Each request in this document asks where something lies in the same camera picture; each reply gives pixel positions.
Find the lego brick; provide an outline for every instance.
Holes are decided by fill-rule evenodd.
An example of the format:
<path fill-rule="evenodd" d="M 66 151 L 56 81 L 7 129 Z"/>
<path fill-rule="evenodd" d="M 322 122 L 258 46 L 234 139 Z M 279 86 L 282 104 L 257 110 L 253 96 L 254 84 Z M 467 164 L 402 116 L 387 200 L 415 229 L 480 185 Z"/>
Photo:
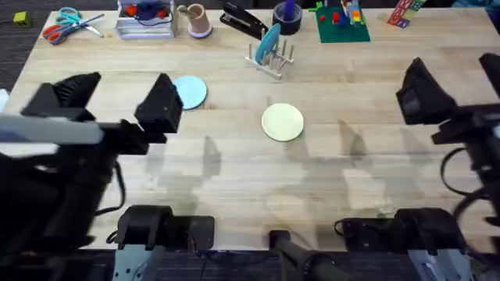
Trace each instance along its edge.
<path fill-rule="evenodd" d="M 400 19 L 396 26 L 401 27 L 401 28 L 406 28 L 409 25 L 409 20 L 405 19 Z"/>
<path fill-rule="evenodd" d="M 307 10 L 310 12 L 315 12 L 320 8 L 323 8 L 323 2 L 316 2 L 316 8 L 309 8 Z"/>
<path fill-rule="evenodd" d="M 359 15 L 359 11 L 352 11 L 352 19 L 355 22 L 361 21 L 361 16 Z"/>
<path fill-rule="evenodd" d="M 346 24 L 347 20 L 348 19 L 345 18 L 345 14 L 343 12 L 340 12 L 338 17 L 338 23 L 341 25 L 341 27 L 343 27 Z"/>
<path fill-rule="evenodd" d="M 405 13 L 405 11 L 406 11 L 405 9 L 397 6 L 394 9 L 394 12 L 392 12 L 392 15 L 389 18 L 389 20 L 387 21 L 387 23 L 392 24 L 392 25 L 396 25 L 396 23 L 398 23 L 399 19 L 401 19 L 401 16 Z"/>
<path fill-rule="evenodd" d="M 415 17 L 415 13 L 416 13 L 416 11 L 413 11 L 411 9 L 407 9 L 401 18 L 410 21 L 413 19 L 413 17 Z"/>
<path fill-rule="evenodd" d="M 27 12 L 16 12 L 12 21 L 20 27 L 31 27 L 31 18 Z"/>
<path fill-rule="evenodd" d="M 420 8 L 422 8 L 422 5 L 424 4 L 424 1 L 420 0 L 414 0 L 413 3 L 410 5 L 409 9 L 412 9 L 413 11 L 418 11 Z"/>
<path fill-rule="evenodd" d="M 397 4 L 397 7 L 407 9 L 408 7 L 411 6 L 413 3 L 413 0 L 400 0 L 399 3 Z"/>
<path fill-rule="evenodd" d="M 332 15 L 332 21 L 334 23 L 338 23 L 340 21 L 340 16 L 338 15 L 338 12 L 334 12 L 334 14 Z"/>

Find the black stapler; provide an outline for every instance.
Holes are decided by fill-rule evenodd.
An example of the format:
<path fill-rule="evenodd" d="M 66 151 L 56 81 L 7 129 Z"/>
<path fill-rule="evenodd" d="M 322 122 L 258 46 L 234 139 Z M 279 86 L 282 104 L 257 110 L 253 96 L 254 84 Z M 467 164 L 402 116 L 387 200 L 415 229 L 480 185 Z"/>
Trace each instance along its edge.
<path fill-rule="evenodd" d="M 229 1 L 222 1 L 222 3 L 224 14 L 220 16 L 221 22 L 259 40 L 268 31 L 263 22 L 239 5 Z"/>

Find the cable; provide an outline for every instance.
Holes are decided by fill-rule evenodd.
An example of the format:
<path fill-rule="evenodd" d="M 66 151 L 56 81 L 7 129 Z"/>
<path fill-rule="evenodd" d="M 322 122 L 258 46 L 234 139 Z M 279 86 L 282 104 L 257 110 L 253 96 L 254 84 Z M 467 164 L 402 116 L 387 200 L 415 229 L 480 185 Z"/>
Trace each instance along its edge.
<path fill-rule="evenodd" d="M 135 16 L 134 18 L 135 18 L 135 20 L 137 20 L 137 22 L 138 22 L 138 23 L 140 23 L 142 26 L 145 26 L 145 27 L 155 27 L 155 26 L 160 25 L 160 24 L 171 23 L 171 22 L 173 21 L 173 12 L 171 12 L 171 13 L 170 13 L 170 15 L 172 15 L 172 18 L 171 18 L 170 20 L 168 20 L 168 21 L 166 21 L 166 22 L 159 22 L 159 23 L 155 23 L 155 24 L 143 24 L 143 23 L 141 22 L 141 20 L 140 20 L 137 16 Z"/>
<path fill-rule="evenodd" d="M 446 177 L 445 177 L 446 166 L 448 165 L 448 162 L 453 158 L 453 156 L 457 155 L 461 151 L 465 151 L 465 148 L 456 148 L 456 149 L 453 149 L 447 155 L 444 156 L 443 160 L 441 160 L 441 166 L 439 168 L 439 175 L 440 175 L 441 181 L 443 182 L 443 184 L 445 185 L 445 187 L 448 188 L 451 192 L 453 192 L 455 194 L 458 194 L 458 195 L 462 195 L 462 196 L 468 196 L 468 195 L 471 195 L 470 192 L 466 192 L 466 191 L 462 191 L 462 190 L 457 190 L 457 189 L 451 187 L 448 184 L 448 181 L 446 181 Z M 488 199 L 488 196 L 483 195 L 479 199 L 486 200 L 486 199 Z"/>
<path fill-rule="evenodd" d="M 115 171 L 116 171 L 116 178 L 118 180 L 118 187 L 120 188 L 120 195 L 121 195 L 120 204 L 118 206 L 115 206 L 115 207 L 108 207 L 108 208 L 103 208 L 101 210 L 98 210 L 95 212 L 95 216 L 100 216 L 100 215 L 107 214 L 109 212 L 114 212 L 114 211 L 120 210 L 123 207 L 123 205 L 125 205 L 127 192 L 125 189 L 125 181 L 123 180 L 122 168 L 118 162 L 116 162 L 116 164 L 115 164 Z"/>
<path fill-rule="evenodd" d="M 338 221 L 336 221 L 336 222 L 335 222 L 335 224 L 334 224 L 334 230 L 335 230 L 335 233 L 336 233 L 338 236 L 340 236 L 340 237 L 344 237 L 344 233 L 343 233 L 343 232 L 341 232 L 340 230 L 338 230 L 337 226 L 338 226 L 338 224 L 339 224 L 339 223 L 343 223 L 343 222 L 344 222 L 344 220 L 343 220 L 343 219 L 339 219 L 339 220 L 338 220 Z"/>
<path fill-rule="evenodd" d="M 206 267 L 206 258 L 203 261 L 202 270 L 200 271 L 200 281 L 203 280 L 203 273 L 205 272 L 205 267 Z"/>
<path fill-rule="evenodd" d="M 106 238 L 106 243 L 107 244 L 111 244 L 111 243 L 115 242 L 116 235 L 118 235 L 118 230 L 115 230 L 115 231 L 111 232 L 108 235 L 108 238 Z"/>
<path fill-rule="evenodd" d="M 489 191 L 493 190 L 494 188 L 498 188 L 497 185 L 499 183 L 500 181 L 495 181 L 465 196 L 453 210 L 452 215 L 453 217 L 455 217 L 456 221 L 459 223 L 460 216 L 464 213 L 464 211 L 467 210 L 467 208 L 471 206 L 471 204 L 474 203 L 475 201 L 480 200 L 483 197 L 486 197 L 486 194 L 488 194 Z M 495 261 L 492 261 L 488 256 L 481 254 L 478 250 L 476 250 L 474 247 L 468 244 L 463 236 L 462 236 L 462 241 L 466 246 L 466 249 L 469 251 L 469 255 L 471 257 L 477 259 L 478 261 L 481 261 L 490 269 L 493 269 L 496 272 L 500 272 L 500 266 L 498 266 L 498 264 Z"/>
<path fill-rule="evenodd" d="M 287 281 L 286 280 L 286 278 L 287 278 L 287 265 L 285 265 L 285 262 L 284 262 L 285 257 L 284 257 L 284 254 L 282 251 L 279 251 L 278 257 L 280 260 L 281 280 Z"/>

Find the light blue plate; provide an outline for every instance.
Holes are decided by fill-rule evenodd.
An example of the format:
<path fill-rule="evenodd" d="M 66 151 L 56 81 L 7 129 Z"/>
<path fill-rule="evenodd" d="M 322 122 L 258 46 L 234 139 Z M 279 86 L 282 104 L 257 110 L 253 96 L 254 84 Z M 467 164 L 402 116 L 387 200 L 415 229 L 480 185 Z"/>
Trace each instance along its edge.
<path fill-rule="evenodd" d="M 259 46 L 257 46 L 257 50 L 255 51 L 255 61 L 262 65 L 261 61 L 264 59 L 264 52 L 269 54 L 274 45 L 278 42 L 280 38 L 281 25 L 276 23 L 273 25 L 267 33 L 264 35 L 262 40 L 260 41 Z"/>
<path fill-rule="evenodd" d="M 206 98 L 206 85 L 199 77 L 181 76 L 173 84 L 177 87 L 184 110 L 197 108 Z"/>

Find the toy block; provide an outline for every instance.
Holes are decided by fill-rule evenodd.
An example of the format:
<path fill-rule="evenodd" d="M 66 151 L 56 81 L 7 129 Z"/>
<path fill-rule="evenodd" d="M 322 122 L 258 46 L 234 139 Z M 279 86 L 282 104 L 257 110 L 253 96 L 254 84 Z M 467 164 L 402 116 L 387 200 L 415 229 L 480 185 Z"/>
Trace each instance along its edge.
<path fill-rule="evenodd" d="M 392 15 L 391 17 L 389 18 L 389 20 L 387 21 L 387 23 L 389 24 L 392 24 L 392 25 L 396 25 L 399 21 L 399 19 L 401 19 L 401 16 L 405 13 L 405 9 L 399 7 L 399 6 L 396 6 L 396 9 L 394 10 L 394 12 L 392 12 Z"/>
<path fill-rule="evenodd" d="M 413 19 L 413 17 L 415 17 L 415 13 L 416 13 L 416 11 L 413 11 L 411 9 L 407 9 L 401 18 L 410 21 Z"/>
<path fill-rule="evenodd" d="M 413 3 L 413 0 L 400 0 L 396 6 L 403 8 L 403 9 L 407 9 L 408 7 L 411 6 L 412 3 Z"/>
<path fill-rule="evenodd" d="M 345 14 L 341 12 L 338 19 L 338 23 L 343 27 L 346 24 Z"/>
<path fill-rule="evenodd" d="M 338 12 L 334 12 L 334 14 L 332 15 L 332 22 L 333 23 L 340 22 L 340 16 L 338 15 Z"/>
<path fill-rule="evenodd" d="M 310 12 L 315 12 L 320 8 L 323 8 L 323 2 L 316 2 L 316 8 L 309 8 L 307 10 Z"/>
<path fill-rule="evenodd" d="M 420 8 L 422 8 L 422 5 L 425 3 L 425 1 L 420 1 L 420 0 L 414 0 L 413 3 L 410 5 L 409 9 L 412 9 L 413 11 L 418 11 Z"/>
<path fill-rule="evenodd" d="M 406 19 L 400 19 L 398 23 L 396 23 L 396 26 L 401 28 L 406 28 L 408 25 L 409 25 L 409 20 Z"/>
<path fill-rule="evenodd" d="M 31 27 L 31 19 L 27 12 L 16 12 L 12 21 L 19 27 Z"/>
<path fill-rule="evenodd" d="M 134 17 L 138 13 L 138 8 L 136 5 L 128 5 L 124 11 L 128 16 Z"/>
<path fill-rule="evenodd" d="M 354 20 L 355 22 L 360 22 L 361 21 L 361 16 L 359 15 L 359 11 L 358 10 L 352 11 L 352 20 Z"/>

